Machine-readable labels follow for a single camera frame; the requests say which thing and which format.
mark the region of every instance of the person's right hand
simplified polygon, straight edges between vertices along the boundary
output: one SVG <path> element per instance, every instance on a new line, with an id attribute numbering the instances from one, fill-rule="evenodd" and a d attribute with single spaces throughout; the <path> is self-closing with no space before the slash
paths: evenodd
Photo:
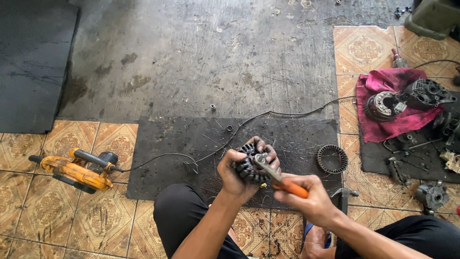
<path id="1" fill-rule="evenodd" d="M 308 222 L 327 228 L 336 217 L 341 216 L 342 212 L 332 204 L 318 176 L 297 176 L 286 173 L 282 173 L 281 176 L 289 177 L 294 183 L 305 188 L 309 195 L 307 199 L 303 199 L 285 191 L 276 191 L 275 199 L 298 208 Z"/>

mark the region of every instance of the hand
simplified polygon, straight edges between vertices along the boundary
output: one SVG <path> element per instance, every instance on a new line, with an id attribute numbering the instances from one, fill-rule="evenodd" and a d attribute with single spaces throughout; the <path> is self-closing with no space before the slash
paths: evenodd
<path id="1" fill-rule="evenodd" d="M 246 142 L 246 144 L 250 143 L 254 143 L 259 152 L 265 149 L 268 153 L 265 159 L 271 167 L 275 169 L 279 167 L 280 160 L 276 157 L 276 152 L 272 146 L 265 145 L 265 142 L 257 136 Z M 217 166 L 217 172 L 222 177 L 222 191 L 231 195 L 241 205 L 245 204 L 260 188 L 259 185 L 243 182 L 235 170 L 236 162 L 242 162 L 246 156 L 244 153 L 229 149 Z"/>
<path id="2" fill-rule="evenodd" d="M 286 173 L 282 173 L 281 176 L 289 177 L 294 183 L 305 188 L 309 195 L 307 199 L 303 199 L 285 191 L 276 191 L 275 199 L 298 208 L 308 222 L 318 227 L 328 228 L 335 218 L 342 216 L 343 213 L 332 204 L 318 176 L 297 176 Z"/>

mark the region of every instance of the hammer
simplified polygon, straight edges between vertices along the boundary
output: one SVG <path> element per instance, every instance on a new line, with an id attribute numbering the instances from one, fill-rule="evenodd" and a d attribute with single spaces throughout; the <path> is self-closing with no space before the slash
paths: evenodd
<path id="1" fill-rule="evenodd" d="M 351 195 L 353 197 L 358 197 L 359 192 L 358 191 L 352 191 L 348 188 L 340 188 L 338 189 L 332 196 L 334 197 L 335 195 L 339 194 L 340 195 L 340 201 L 339 201 L 339 207 L 342 210 L 345 215 L 348 213 L 348 197 Z"/>

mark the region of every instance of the pink rag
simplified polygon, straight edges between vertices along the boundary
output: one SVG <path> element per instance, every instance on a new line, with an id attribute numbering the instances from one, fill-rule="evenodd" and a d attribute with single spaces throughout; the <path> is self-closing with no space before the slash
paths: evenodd
<path id="1" fill-rule="evenodd" d="M 434 107 L 426 112 L 407 107 L 396 119 L 389 122 L 375 122 L 364 113 L 364 104 L 374 94 L 383 91 L 399 92 L 419 78 L 426 78 L 425 72 L 411 68 L 390 68 L 373 70 L 369 75 L 360 75 L 356 84 L 358 118 L 364 142 L 382 142 L 411 130 L 427 125 L 443 110 Z"/>

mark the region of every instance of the yellow power tool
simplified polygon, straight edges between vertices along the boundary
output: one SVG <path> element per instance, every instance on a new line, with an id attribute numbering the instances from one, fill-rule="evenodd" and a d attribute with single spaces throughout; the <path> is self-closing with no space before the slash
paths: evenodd
<path id="1" fill-rule="evenodd" d="M 108 171 L 123 172 L 121 168 L 115 166 L 118 156 L 113 152 L 106 151 L 95 156 L 75 147 L 70 150 L 69 154 L 74 158 L 73 161 L 65 157 L 35 155 L 29 156 L 29 160 L 51 172 L 53 178 L 89 194 L 95 193 L 96 190 L 110 190 L 113 187 L 112 182 L 108 179 Z M 85 168 L 87 162 L 92 163 L 88 169 Z"/>

